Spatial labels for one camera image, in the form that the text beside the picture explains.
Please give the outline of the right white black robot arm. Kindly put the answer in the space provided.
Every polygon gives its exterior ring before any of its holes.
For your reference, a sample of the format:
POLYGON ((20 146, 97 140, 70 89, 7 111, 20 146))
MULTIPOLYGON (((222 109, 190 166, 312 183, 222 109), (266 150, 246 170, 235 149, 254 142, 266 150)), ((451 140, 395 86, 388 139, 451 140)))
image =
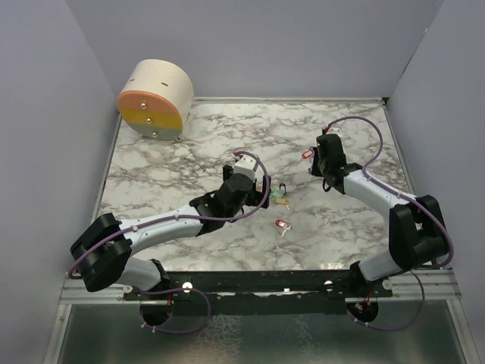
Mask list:
POLYGON ((387 223, 387 248, 351 265, 348 287, 354 295, 366 296, 381 278, 452 257, 452 244, 434 197, 403 193, 373 179, 359 164, 348 163, 335 133, 317 137, 313 151, 310 173, 323 179, 325 191, 334 189, 363 202, 387 223))

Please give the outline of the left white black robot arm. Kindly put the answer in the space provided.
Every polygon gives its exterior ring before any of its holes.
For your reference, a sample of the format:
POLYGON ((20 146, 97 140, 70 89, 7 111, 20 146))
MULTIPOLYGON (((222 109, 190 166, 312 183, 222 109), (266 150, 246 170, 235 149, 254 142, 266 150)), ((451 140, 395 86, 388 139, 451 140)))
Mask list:
POLYGON ((171 240, 199 237, 227 223, 247 218, 269 205, 271 177, 264 176, 262 190, 242 168, 224 167, 218 190, 191 200, 172 212, 148 218, 118 220, 111 213, 97 217, 70 248, 74 267, 69 276, 80 279, 89 292, 112 284, 140 288, 147 297, 159 299, 167 292, 169 277, 156 259, 135 259, 137 253, 171 240))

